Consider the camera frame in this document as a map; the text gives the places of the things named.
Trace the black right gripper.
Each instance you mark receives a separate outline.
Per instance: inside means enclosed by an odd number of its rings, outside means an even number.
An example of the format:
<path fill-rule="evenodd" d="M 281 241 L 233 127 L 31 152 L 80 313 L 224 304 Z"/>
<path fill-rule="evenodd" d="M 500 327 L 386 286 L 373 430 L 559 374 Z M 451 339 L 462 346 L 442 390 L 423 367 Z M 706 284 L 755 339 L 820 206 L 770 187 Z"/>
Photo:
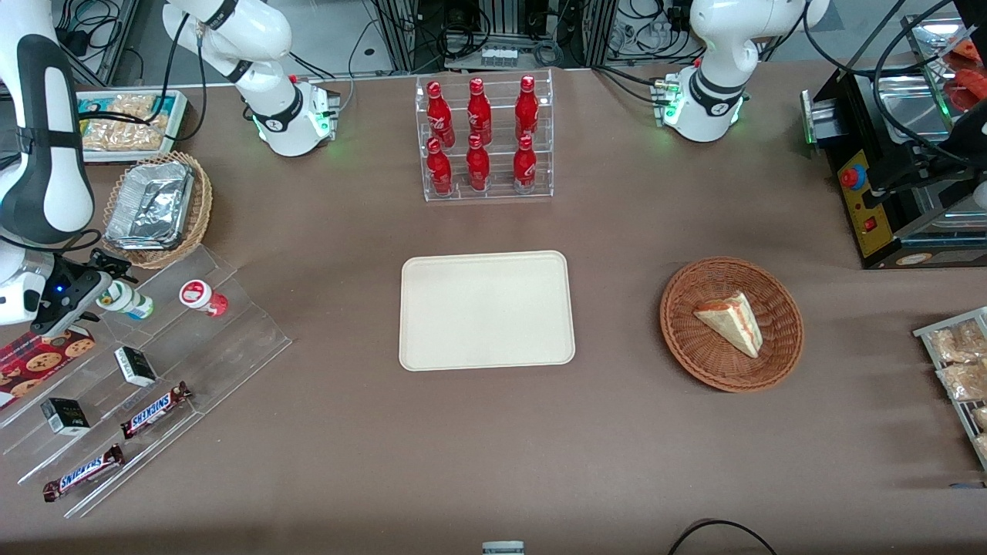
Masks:
<path fill-rule="evenodd" d="M 104 250 L 92 250 L 91 266 L 52 254 L 52 273 L 47 278 L 49 288 L 106 288 L 108 275 L 114 281 L 139 284 L 138 278 L 127 273 L 133 264 Z"/>

